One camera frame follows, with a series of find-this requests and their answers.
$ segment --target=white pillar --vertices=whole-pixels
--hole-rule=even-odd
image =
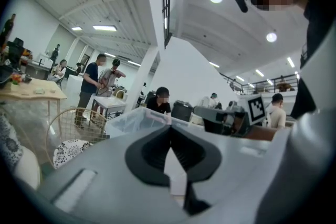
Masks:
[[[82,53],[80,54],[79,59],[78,59],[77,62],[80,62],[80,60],[83,58],[83,56],[84,56],[84,54],[85,54],[86,49],[88,48],[88,46],[89,46],[88,44],[85,45],[85,47],[84,47]]]
[[[142,60],[141,66],[138,72],[136,73],[136,77],[132,84],[132,87],[127,92],[128,97],[126,101],[125,112],[131,111],[135,107],[135,104],[137,103],[141,89],[143,87],[143,84],[145,83],[145,80],[149,74],[149,71],[151,70],[151,67],[153,65],[153,62],[158,52],[159,52],[158,46],[151,45],[148,48],[146,55]]]
[[[77,46],[78,41],[79,41],[79,37],[76,37],[75,40],[73,41],[73,43],[71,44],[71,47],[70,47],[67,55],[65,56],[65,59],[67,60],[67,62],[70,60],[70,57],[71,57],[71,55],[73,53],[73,50]]]

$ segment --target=floor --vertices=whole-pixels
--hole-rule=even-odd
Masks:
[[[62,82],[62,91],[67,92],[68,99],[61,100],[60,110],[66,110],[71,107],[76,107],[79,101],[79,96],[69,95],[66,91],[67,80]],[[18,130],[19,141],[23,146],[33,150],[37,156],[40,165],[48,162],[47,153],[45,150],[46,135],[49,126],[48,105],[47,101],[7,101],[2,105],[9,116],[15,121],[15,124],[22,130]],[[50,102],[50,121],[57,115],[56,102]],[[27,135],[31,144],[25,139],[23,132]]]

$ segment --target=desk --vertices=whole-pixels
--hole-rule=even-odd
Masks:
[[[95,103],[105,109],[105,118],[107,119],[108,111],[110,113],[123,111],[126,108],[126,103],[116,97],[99,97],[95,96],[93,98],[92,109],[95,106]]]
[[[38,62],[28,62],[26,66],[26,74],[30,75],[35,79],[47,80],[49,75],[50,67],[45,67],[43,65],[38,65]]]
[[[34,91],[37,88],[43,88],[44,94],[36,94]],[[57,113],[60,113],[60,100],[67,99],[67,96],[58,88],[55,82],[47,80],[32,79],[30,83],[21,82],[19,85],[14,85],[10,82],[0,90],[0,101],[8,100],[39,100],[48,101],[48,116],[50,116],[50,101],[57,102]]]

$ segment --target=white t-shirt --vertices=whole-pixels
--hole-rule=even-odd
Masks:
[[[55,77],[55,78],[58,78],[58,79],[63,78],[63,77],[64,77],[64,74],[65,74],[65,71],[66,71],[66,68],[65,68],[65,67],[63,67],[62,70],[58,69],[58,72],[59,72],[59,73],[62,73],[62,75],[60,76],[60,75],[58,75],[58,74],[55,74],[54,77]]]

